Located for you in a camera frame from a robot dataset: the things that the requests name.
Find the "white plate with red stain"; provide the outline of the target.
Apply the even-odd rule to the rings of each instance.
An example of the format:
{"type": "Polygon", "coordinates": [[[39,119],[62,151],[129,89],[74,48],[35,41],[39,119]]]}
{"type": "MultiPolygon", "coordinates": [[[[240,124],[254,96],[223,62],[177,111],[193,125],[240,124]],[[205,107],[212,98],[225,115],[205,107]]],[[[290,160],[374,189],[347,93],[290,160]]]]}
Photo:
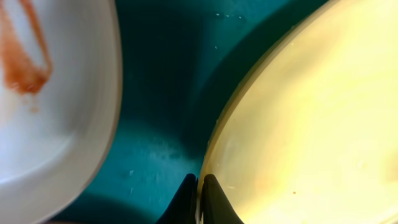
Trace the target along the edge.
{"type": "Polygon", "coordinates": [[[114,1],[1,2],[1,222],[73,202],[116,132],[123,68],[114,1]]]}

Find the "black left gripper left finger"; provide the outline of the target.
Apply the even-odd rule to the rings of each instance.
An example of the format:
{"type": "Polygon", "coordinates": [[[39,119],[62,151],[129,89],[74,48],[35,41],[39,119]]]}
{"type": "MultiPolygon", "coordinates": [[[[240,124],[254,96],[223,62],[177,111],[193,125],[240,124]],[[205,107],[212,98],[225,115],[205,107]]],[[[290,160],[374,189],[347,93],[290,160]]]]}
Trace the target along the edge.
{"type": "Polygon", "coordinates": [[[196,224],[198,179],[187,174],[156,224],[196,224]]]}

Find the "yellow-green plate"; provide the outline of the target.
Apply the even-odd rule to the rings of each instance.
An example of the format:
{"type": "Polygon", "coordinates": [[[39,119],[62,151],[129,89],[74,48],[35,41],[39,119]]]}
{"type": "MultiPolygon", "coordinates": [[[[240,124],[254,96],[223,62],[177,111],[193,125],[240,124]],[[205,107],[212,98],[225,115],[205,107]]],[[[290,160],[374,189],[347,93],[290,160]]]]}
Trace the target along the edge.
{"type": "Polygon", "coordinates": [[[396,223],[397,0],[328,1],[261,57],[201,174],[244,223],[396,223]]]}

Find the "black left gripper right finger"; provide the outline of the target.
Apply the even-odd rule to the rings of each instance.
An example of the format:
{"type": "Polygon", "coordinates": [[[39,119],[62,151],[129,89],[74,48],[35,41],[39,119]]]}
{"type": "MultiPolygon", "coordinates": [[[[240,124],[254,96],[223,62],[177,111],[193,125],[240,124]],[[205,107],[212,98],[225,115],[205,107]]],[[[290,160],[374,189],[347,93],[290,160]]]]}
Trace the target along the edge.
{"type": "Polygon", "coordinates": [[[200,215],[203,224],[243,224],[213,174],[204,178],[200,215]]]}

